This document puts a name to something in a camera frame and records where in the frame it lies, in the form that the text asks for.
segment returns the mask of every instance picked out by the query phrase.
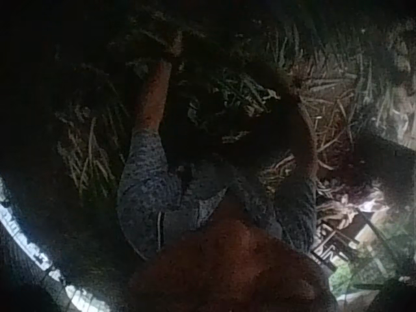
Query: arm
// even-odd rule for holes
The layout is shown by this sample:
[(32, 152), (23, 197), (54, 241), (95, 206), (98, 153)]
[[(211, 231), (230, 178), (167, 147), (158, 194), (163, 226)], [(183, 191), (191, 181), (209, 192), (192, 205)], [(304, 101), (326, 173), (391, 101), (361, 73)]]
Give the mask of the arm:
[(163, 118), (172, 64), (160, 60), (151, 70), (136, 104), (137, 130), (157, 132)]
[[(178, 36), (171, 50), (176, 48), (179, 51), (176, 46), (180, 47), (180, 40)], [(118, 189), (119, 213), (125, 211), (132, 215), (133, 211), (140, 214), (177, 208), (181, 182), (176, 175), (168, 173), (158, 134), (171, 71), (172, 65), (168, 61), (159, 61), (138, 98), (130, 153)]]
[(318, 170), (315, 134), (310, 118), (297, 103), (289, 107), (290, 149), (296, 168), (275, 193), (276, 215), (283, 228), (282, 238), (297, 250), (309, 252), (316, 231), (315, 177)]
[(287, 116), (289, 147), (296, 160), (296, 174), (313, 179), (318, 169), (315, 132), (299, 96), (291, 90), (288, 78), (283, 72), (258, 60), (247, 63), (245, 70), (260, 85), (274, 90), (280, 96), (282, 113)]

